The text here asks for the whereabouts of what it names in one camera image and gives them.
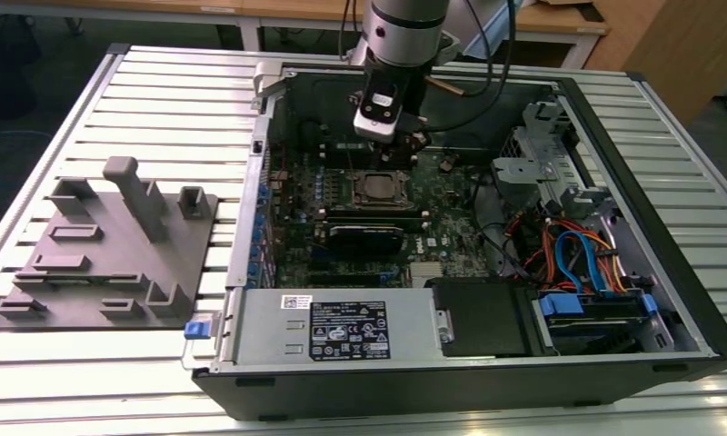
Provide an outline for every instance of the metal bracket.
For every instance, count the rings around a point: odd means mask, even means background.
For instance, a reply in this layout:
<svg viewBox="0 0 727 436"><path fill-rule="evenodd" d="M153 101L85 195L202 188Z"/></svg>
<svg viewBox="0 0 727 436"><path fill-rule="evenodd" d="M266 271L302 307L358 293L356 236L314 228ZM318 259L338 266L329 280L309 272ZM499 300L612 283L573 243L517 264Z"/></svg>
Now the metal bracket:
<svg viewBox="0 0 727 436"><path fill-rule="evenodd" d="M560 204L568 217L575 219L585 218L595 211L596 204L609 195L605 188L568 188L560 195Z"/></svg>
<svg viewBox="0 0 727 436"><path fill-rule="evenodd" d="M253 89L257 97L268 97L274 91L268 91L273 84L282 80L282 62L261 61L253 72Z"/></svg>
<svg viewBox="0 0 727 436"><path fill-rule="evenodd" d="M508 183L537 183L557 180L548 164L520 157L499 157L493 160L497 178Z"/></svg>

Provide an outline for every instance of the wooden table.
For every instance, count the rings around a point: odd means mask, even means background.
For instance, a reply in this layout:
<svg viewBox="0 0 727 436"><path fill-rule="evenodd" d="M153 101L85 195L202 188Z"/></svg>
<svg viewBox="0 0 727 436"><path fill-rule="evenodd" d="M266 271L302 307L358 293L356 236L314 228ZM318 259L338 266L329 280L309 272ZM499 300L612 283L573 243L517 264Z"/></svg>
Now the wooden table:
<svg viewBox="0 0 727 436"><path fill-rule="evenodd" d="M237 25L246 51L258 51L261 27L337 30L345 0L0 0L0 14ZM358 0L356 21L366 0ZM352 30L352 23L345 27ZM517 14L517 39L571 45L563 68L581 68L608 25L571 6L531 5Z"/></svg>

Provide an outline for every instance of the wire bundle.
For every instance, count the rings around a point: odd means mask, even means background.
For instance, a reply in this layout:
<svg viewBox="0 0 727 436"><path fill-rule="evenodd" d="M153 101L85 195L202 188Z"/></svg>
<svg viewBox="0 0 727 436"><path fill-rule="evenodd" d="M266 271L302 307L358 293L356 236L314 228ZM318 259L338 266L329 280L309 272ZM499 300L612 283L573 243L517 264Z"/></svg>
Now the wire bundle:
<svg viewBox="0 0 727 436"><path fill-rule="evenodd" d="M549 233L551 226L560 226L565 231L560 234L557 239ZM579 289L581 286L583 292L592 293L592 290L580 284L580 281L569 273L568 268L564 266L561 261L561 242L565 239L577 239L584 247L584 254L588 257L588 274L592 281L592 287L599 292L601 290L612 291L615 293L624 292L624 286L619 278L619 260L617 256L613 253L613 247L608 242L605 242L600 236L591 230L581 227L577 223L573 223L568 220L547 220L544 229L541 231L541 248L537 251L545 254L547 260L547 278L545 282L553 282L556 276L556 270L559 269L563 275L568 278L568 282L557 282L553 285L556 289ZM589 249L589 244L592 241L596 246L595 249ZM596 259L597 252L605 250L609 252L609 258L604 257Z"/></svg>

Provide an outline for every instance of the black cable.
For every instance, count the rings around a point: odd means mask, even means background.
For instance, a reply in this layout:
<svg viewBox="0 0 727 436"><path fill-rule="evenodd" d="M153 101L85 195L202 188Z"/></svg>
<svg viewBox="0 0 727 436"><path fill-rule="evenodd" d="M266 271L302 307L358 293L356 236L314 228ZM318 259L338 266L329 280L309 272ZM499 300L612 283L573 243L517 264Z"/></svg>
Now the black cable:
<svg viewBox="0 0 727 436"><path fill-rule="evenodd" d="M358 24L354 21L354 11L358 8L358 0L352 0L352 32L358 33Z"/></svg>
<svg viewBox="0 0 727 436"><path fill-rule="evenodd" d="M338 60L344 61L341 55L341 36L344 35L344 25L348 23L348 11L350 10L350 0L344 2L344 15L341 16L341 27L338 27L338 39L337 39L337 51L338 51Z"/></svg>
<svg viewBox="0 0 727 436"><path fill-rule="evenodd" d="M487 77L484 78L484 86L477 89L473 92L464 91L462 97L476 97L489 89L489 83L493 81L493 53L489 48L489 41L487 41L487 35L484 34L484 28L483 23L480 22L480 17L476 16L476 11L473 10L473 6L470 5L469 0L464 0L465 7L469 10L470 17L473 18L473 24L476 24L476 28L480 31L480 38L483 39L484 43L484 58L487 59Z"/></svg>
<svg viewBox="0 0 727 436"><path fill-rule="evenodd" d="M462 127L464 125L473 122L480 116L483 116L487 113L487 111L496 104L497 99L500 98L500 95L501 95L501 92L503 92L503 89L504 89L504 84L507 83L507 78L509 77L511 52L513 51L512 48L513 48L513 43L515 43L515 39L516 39L516 35L517 35L517 29L516 29L516 23L515 23L516 16L515 16L513 0L507 0L507 9L508 9L507 58L504 60L504 68L503 68L503 71L500 73L500 79L497 81L496 93L493 94L493 97L492 97L489 103L484 106L484 108L473 116L470 116L465 120L458 121L458 122L456 122L453 124L448 124L448 125L434 125L434 126L426 125L421 129L421 132L424 132L424 133L446 132L448 130L453 130L457 127Z"/></svg>

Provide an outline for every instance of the motherboard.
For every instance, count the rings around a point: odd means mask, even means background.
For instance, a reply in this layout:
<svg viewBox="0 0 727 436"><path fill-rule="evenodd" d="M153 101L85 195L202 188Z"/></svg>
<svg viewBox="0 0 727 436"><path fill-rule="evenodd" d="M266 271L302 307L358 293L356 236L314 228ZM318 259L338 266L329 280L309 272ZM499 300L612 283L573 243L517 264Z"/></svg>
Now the motherboard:
<svg viewBox="0 0 727 436"><path fill-rule="evenodd" d="M328 167L310 153L272 159L276 287L412 287L430 276L489 275L472 167L441 150L404 170L348 164Z"/></svg>

